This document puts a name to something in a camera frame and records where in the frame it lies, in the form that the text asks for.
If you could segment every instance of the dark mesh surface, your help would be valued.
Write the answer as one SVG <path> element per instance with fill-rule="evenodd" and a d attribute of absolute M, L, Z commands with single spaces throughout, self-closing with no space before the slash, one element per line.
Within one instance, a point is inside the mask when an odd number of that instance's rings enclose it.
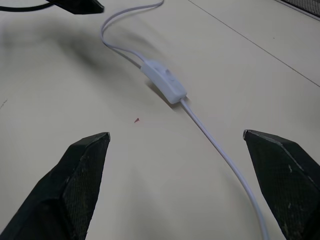
<path fill-rule="evenodd" d="M 320 18 L 320 0 L 281 0 L 281 1 Z"/>
<path fill-rule="evenodd" d="M 98 200 L 106 148 L 101 144 L 81 159 L 63 194 L 63 201 L 79 240 L 84 240 Z"/>
<path fill-rule="evenodd" d="M 245 134 L 261 192 L 287 240 L 319 240 L 319 166 L 295 142 Z"/>

